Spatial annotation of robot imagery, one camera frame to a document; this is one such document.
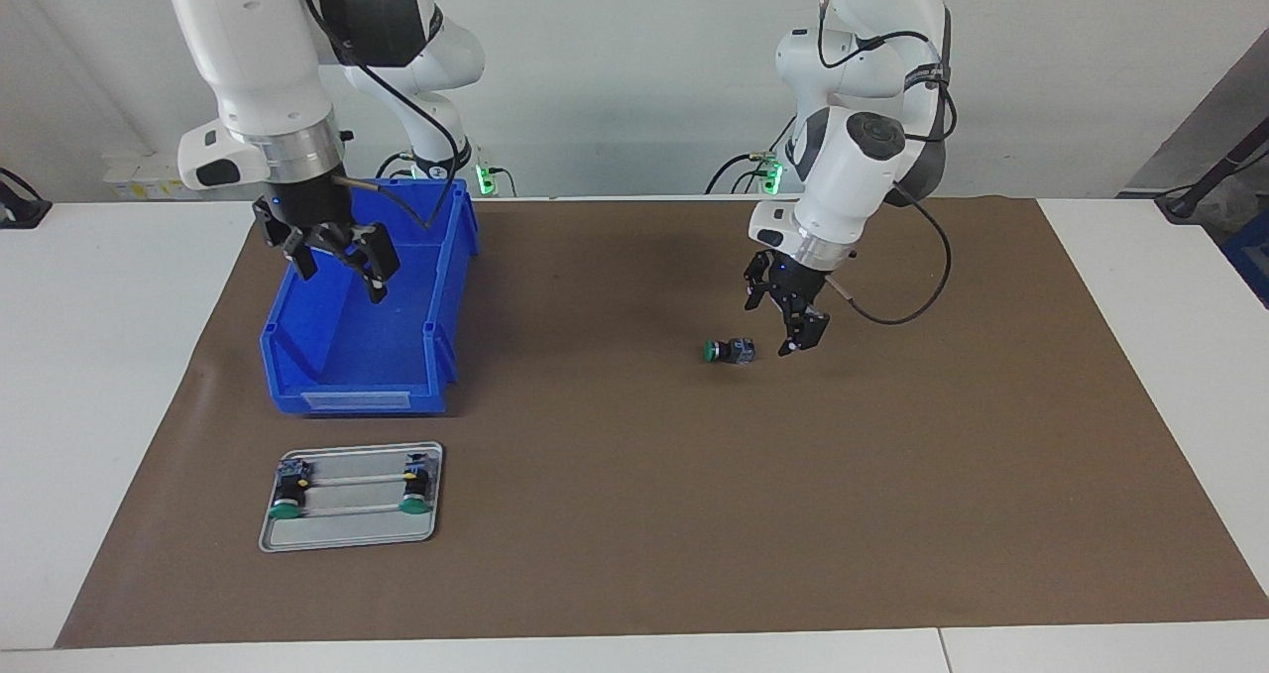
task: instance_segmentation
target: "blue storage bin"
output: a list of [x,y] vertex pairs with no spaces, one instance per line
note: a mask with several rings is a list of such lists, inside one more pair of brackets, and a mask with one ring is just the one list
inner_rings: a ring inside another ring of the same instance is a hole
[[[378,180],[428,217],[443,180]],[[390,415],[444,413],[444,390],[457,380],[453,339],[467,263],[478,251],[476,215],[463,180],[430,231],[391,199],[353,190],[363,223],[382,222],[401,269],[388,295],[371,303],[352,269],[313,253],[317,274],[287,270],[260,335],[273,401],[283,413]]]

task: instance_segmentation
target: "metal tray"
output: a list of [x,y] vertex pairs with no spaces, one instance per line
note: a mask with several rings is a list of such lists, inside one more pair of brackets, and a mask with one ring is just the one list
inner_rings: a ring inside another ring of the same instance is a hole
[[[430,477],[425,495],[430,512],[406,514],[397,505],[405,491],[406,465],[416,455],[425,457]],[[312,466],[301,516],[273,518],[272,490],[260,528],[261,551],[421,542],[435,531],[444,462],[440,443],[296,450],[283,456],[279,466],[288,460]]]

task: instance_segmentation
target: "black cable cord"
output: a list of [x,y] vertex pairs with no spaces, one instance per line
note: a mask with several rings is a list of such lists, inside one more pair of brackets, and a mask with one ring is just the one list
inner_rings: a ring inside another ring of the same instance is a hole
[[902,319],[882,319],[878,316],[873,316],[872,314],[865,311],[864,307],[859,306],[859,303],[855,301],[855,297],[844,293],[844,291],[841,291],[841,288],[838,287],[836,282],[834,282],[832,284],[834,288],[836,288],[839,293],[841,293],[841,296],[846,300],[846,303],[849,303],[850,307],[854,309],[860,316],[868,319],[873,324],[881,324],[882,326],[902,326],[904,324],[910,324],[921,317],[921,315],[929,311],[930,307],[934,306],[934,302],[937,302],[939,297],[943,296],[943,290],[947,288],[948,279],[952,277],[952,240],[948,239],[948,234],[947,231],[943,230],[943,225],[939,225],[939,221],[934,218],[934,215],[930,215],[930,212],[925,208],[924,204],[921,204],[916,199],[912,199],[912,196],[907,194],[906,190],[900,189],[898,193],[902,194],[905,199],[907,199],[907,203],[910,203],[911,207],[916,208],[916,212],[920,212],[921,216],[925,217],[925,221],[928,221],[934,227],[934,231],[939,234],[939,240],[943,241],[943,276],[939,278],[939,286],[934,287],[934,293],[930,295],[930,298],[926,300],[920,309],[909,314],[907,316],[904,316]]
[[490,175],[506,175],[506,179],[511,182],[511,197],[520,197],[520,190],[515,189],[515,175],[511,174],[506,168],[490,168]]
[[335,182],[336,185],[377,192],[383,197],[391,199],[393,203],[396,203],[396,206],[400,207],[402,212],[409,215],[410,218],[418,222],[419,226],[423,227],[425,231],[431,229],[426,222],[423,221],[423,217],[420,217],[419,213],[414,211],[414,207],[410,207],[409,202],[406,202],[400,194],[396,193],[396,190],[393,190],[387,185],[381,185],[378,183],[371,183],[367,180],[358,180],[355,178],[346,178],[344,175],[336,175],[335,178],[332,178],[332,180]]
[[751,152],[741,152],[740,155],[737,155],[737,156],[732,157],[731,160],[723,163],[722,168],[718,168],[718,171],[714,173],[714,177],[709,180],[709,187],[706,188],[706,194],[711,194],[712,193],[714,185],[718,184],[718,180],[722,178],[723,173],[726,173],[728,169],[731,169],[731,166],[733,166],[737,163],[744,163],[745,160],[751,160],[751,159],[753,159],[753,154]]
[[383,77],[376,74],[373,70],[371,70],[371,67],[368,67],[364,61],[358,58],[357,55],[353,52],[353,42],[348,39],[341,39],[335,34],[335,32],[330,28],[330,24],[327,24],[326,19],[321,15],[321,11],[317,10],[316,1],[305,0],[305,4],[308,6],[308,14],[313,18],[313,22],[317,23],[317,28],[321,28],[321,32],[326,34],[326,38],[329,38],[331,44],[336,47],[336,50],[341,53],[343,58],[352,61],[354,66],[360,69],[360,71],[365,74],[377,85],[379,85],[379,88],[388,91],[391,95],[393,95],[393,98],[396,98],[397,100],[404,103],[407,108],[410,108],[410,110],[418,113],[419,117],[431,123],[431,127],[437,128],[437,131],[439,131],[440,135],[444,136],[445,142],[449,143],[449,150],[453,154],[449,157],[449,170],[448,175],[445,177],[445,185],[440,189],[440,197],[437,199],[437,206],[431,208],[431,216],[428,217],[426,222],[421,222],[424,230],[430,230],[433,222],[437,221],[437,216],[440,215],[440,208],[445,204],[445,199],[449,197],[450,188],[453,188],[454,185],[454,173],[458,171],[457,169],[458,154],[459,154],[458,141],[454,140],[453,133],[450,133],[449,130],[440,123],[440,121],[433,118],[431,114],[428,113],[425,109],[420,108],[418,103],[406,98],[405,94],[393,88],[392,84],[383,80]]
[[27,190],[28,193],[30,193],[30,197],[34,197],[36,201],[44,202],[44,198],[39,197],[39,193],[36,192],[36,188],[30,187],[30,183],[28,183],[27,180],[22,179],[13,170],[9,170],[8,168],[0,168],[0,175],[4,175],[6,178],[9,178],[10,180],[13,180],[13,184],[15,184],[15,185],[20,187],[22,189]]
[[[744,175],[736,178],[736,184],[731,185],[731,194],[736,194],[736,190],[740,189],[740,182],[744,180],[745,178],[749,178],[749,184],[751,185],[754,184],[755,178],[761,178],[765,174],[766,174],[765,170],[754,170],[753,173],[745,173]],[[745,188],[742,194],[749,194],[747,187]]]
[[940,131],[942,135],[938,136],[938,137],[934,136],[934,131],[931,128],[930,130],[930,135],[928,135],[928,136],[914,136],[914,135],[904,133],[905,138],[907,138],[907,140],[915,140],[917,142],[943,142],[947,138],[952,137],[952,133],[956,132],[956,127],[961,122],[961,116],[957,113],[957,109],[956,109],[956,100],[952,99],[952,91],[948,90],[948,83],[945,80],[939,80],[937,83],[939,84],[939,100],[942,100],[943,104],[947,105],[947,108],[948,108],[948,114],[952,118],[950,124],[948,124],[948,127],[943,128],[943,131]]
[[[797,121],[797,113],[794,113],[793,117],[789,118],[789,122],[784,124],[784,130],[780,131],[780,135],[775,136],[775,140],[772,142],[772,146],[766,149],[766,152],[774,152],[775,151],[775,146],[780,143],[780,140],[784,137],[784,133],[789,132],[789,128],[793,127],[793,121]],[[754,187],[754,175],[753,175],[753,173],[750,173],[749,184],[745,185],[745,194],[749,194],[749,190],[753,189],[753,187]],[[735,190],[736,190],[735,188],[731,188],[731,192],[735,192]]]
[[378,180],[383,178],[383,173],[387,173],[388,168],[391,168],[392,164],[396,163],[397,160],[407,160],[407,157],[402,152],[393,152],[388,159],[383,161],[382,165],[379,165],[379,169],[374,171],[374,179]]
[[[1247,160],[1242,165],[1239,165],[1239,169],[1235,170],[1235,171],[1232,171],[1232,173],[1230,173],[1228,175],[1226,175],[1226,179],[1232,178],[1233,175],[1237,175],[1239,173],[1241,173],[1244,170],[1249,170],[1249,169],[1254,168],[1256,165],[1256,163],[1260,163],[1265,157],[1269,157],[1269,150],[1265,150],[1264,152],[1261,152],[1254,160]],[[1165,192],[1161,192],[1161,193],[1156,194],[1155,199],[1159,199],[1160,197],[1167,197],[1169,194],[1175,194],[1175,193],[1181,192],[1181,190],[1192,189],[1195,185],[1198,185],[1198,183],[1190,183],[1188,185],[1180,185],[1180,187],[1171,188],[1169,190],[1165,190]]]
[[846,55],[844,55],[844,57],[834,61],[832,63],[829,63],[829,60],[825,58],[825,56],[824,56],[824,22],[827,18],[827,15],[829,15],[829,0],[820,0],[820,32],[819,32],[819,34],[816,37],[816,46],[817,46],[817,48],[820,51],[820,63],[825,69],[839,69],[839,67],[844,66],[844,63],[846,63],[846,61],[850,61],[855,56],[859,56],[860,53],[865,53],[868,51],[873,51],[873,50],[881,48],[882,44],[884,44],[886,42],[891,41],[891,39],[896,39],[896,38],[910,37],[910,38],[920,39],[920,41],[923,41],[925,43],[931,43],[930,42],[930,37],[923,34],[921,32],[911,32],[911,30],[891,32],[891,33],[887,33],[887,34],[881,34],[881,36],[871,37],[871,38],[855,37],[855,42],[859,44],[859,48],[855,48],[854,51],[851,51],[851,53],[846,53]]

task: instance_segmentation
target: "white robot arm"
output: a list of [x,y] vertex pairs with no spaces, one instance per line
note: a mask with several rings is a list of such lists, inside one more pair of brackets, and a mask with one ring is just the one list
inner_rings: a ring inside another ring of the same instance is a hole
[[[813,302],[825,279],[854,254],[882,202],[924,199],[945,160],[950,14],[943,0],[831,0],[848,32],[824,30],[829,1],[821,0],[819,32],[797,29],[777,50],[798,108],[786,156],[806,194],[796,204],[759,203],[749,226],[766,249],[745,272],[745,307],[765,296],[780,307],[780,356],[820,343],[829,315]],[[851,98],[897,99],[901,108],[857,110],[846,107]]]
[[311,249],[335,255],[381,301],[400,263],[385,226],[353,216],[350,136],[336,131],[317,66],[348,66],[401,119],[419,171],[452,180],[472,149],[457,109],[433,91],[480,79],[480,43],[433,0],[171,1],[220,113],[181,138],[181,179],[194,189],[268,183],[255,212],[269,244],[305,278],[316,272]]

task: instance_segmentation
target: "brown paper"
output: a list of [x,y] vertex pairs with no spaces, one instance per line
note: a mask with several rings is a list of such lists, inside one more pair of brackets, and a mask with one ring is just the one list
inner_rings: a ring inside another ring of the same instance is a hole
[[[935,201],[956,245],[904,328],[777,358],[744,312],[749,204],[482,204],[443,418],[306,420],[256,338],[253,236],[60,646],[1269,617],[1033,202]],[[876,312],[942,251],[887,208],[839,279]],[[706,364],[747,335],[749,367]],[[277,457],[437,439],[431,541],[256,547]]]

